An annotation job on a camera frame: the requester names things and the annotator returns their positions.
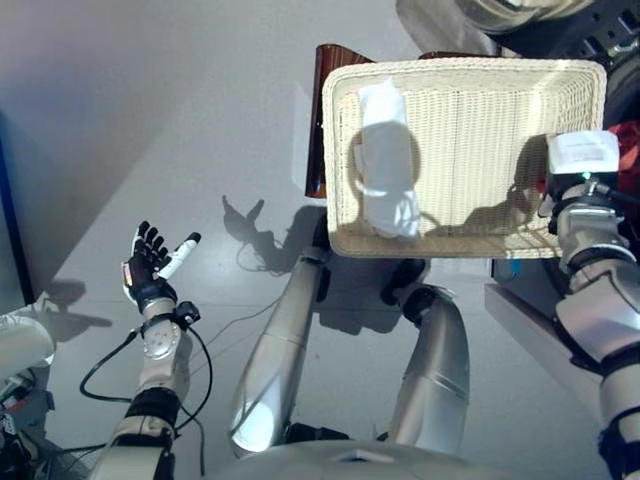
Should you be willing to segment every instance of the silver cylinder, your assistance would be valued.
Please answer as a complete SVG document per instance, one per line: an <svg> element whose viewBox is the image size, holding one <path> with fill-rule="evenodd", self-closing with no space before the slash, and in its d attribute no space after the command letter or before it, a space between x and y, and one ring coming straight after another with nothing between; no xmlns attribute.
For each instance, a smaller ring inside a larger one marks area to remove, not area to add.
<svg viewBox="0 0 640 480"><path fill-rule="evenodd" d="M422 318L396 402L389 442L455 454L469 403L469 348L455 304L436 298Z"/></svg>
<svg viewBox="0 0 640 480"><path fill-rule="evenodd" d="M298 260L247 362L229 428L231 447L238 456L264 451L282 437L298 391L321 272L317 261Z"/></svg>

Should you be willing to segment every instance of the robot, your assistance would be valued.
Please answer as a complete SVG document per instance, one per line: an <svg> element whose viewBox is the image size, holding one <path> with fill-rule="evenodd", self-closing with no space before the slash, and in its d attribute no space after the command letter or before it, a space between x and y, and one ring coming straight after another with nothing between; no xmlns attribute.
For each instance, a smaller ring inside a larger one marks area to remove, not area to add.
<svg viewBox="0 0 640 480"><path fill-rule="evenodd" d="M547 178L547 212L556 233L570 293L556 306L558 337L576 368L602 376L600 406L607 427L599 451L613 478L640 478L640 269L624 219L614 201L629 200L610 175ZM191 342L199 318L177 303L167 280L200 237L192 234L174 252L160 248L157 230L143 223L123 264L124 288L142 317L144 366L125 418L90 478L173 478L175 422L189 383ZM464 323L447 292L421 280L424 262L400 264L382 292L419 330L386 438L328 438L286 444L289 418L311 325L311 306L326 291L330 249L326 226L298 259L284 293L258 339L239 382L229 421L229 441L243 457L216 478L262 479L502 479L496 472L455 457L464 430L469 356Z"/></svg>

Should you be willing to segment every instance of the red object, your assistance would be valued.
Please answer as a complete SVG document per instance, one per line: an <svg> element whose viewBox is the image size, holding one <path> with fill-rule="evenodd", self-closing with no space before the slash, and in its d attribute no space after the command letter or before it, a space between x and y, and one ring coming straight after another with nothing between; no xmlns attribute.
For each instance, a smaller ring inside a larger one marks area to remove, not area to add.
<svg viewBox="0 0 640 480"><path fill-rule="evenodd" d="M618 136L620 146L620 168L618 190L634 197L640 197L640 121L620 123L609 128ZM625 205L627 218L633 223L640 222L640 208Z"/></svg>

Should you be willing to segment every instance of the white label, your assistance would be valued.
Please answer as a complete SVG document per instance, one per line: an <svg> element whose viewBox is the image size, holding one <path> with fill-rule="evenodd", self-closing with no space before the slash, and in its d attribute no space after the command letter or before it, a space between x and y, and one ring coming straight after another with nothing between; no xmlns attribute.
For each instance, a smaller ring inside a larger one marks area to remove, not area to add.
<svg viewBox="0 0 640 480"><path fill-rule="evenodd" d="M572 132L548 138L553 174L617 172L618 137L604 130Z"/></svg>

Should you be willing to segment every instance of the white cloth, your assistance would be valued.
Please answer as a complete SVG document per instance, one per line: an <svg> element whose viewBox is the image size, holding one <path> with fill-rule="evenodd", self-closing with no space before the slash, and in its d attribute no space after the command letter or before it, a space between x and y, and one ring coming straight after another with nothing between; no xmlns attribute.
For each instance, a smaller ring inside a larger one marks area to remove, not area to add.
<svg viewBox="0 0 640 480"><path fill-rule="evenodd" d="M354 155L364 185L364 218L382 237L414 239L420 212L404 98L391 78L361 88L358 96L362 145Z"/></svg>

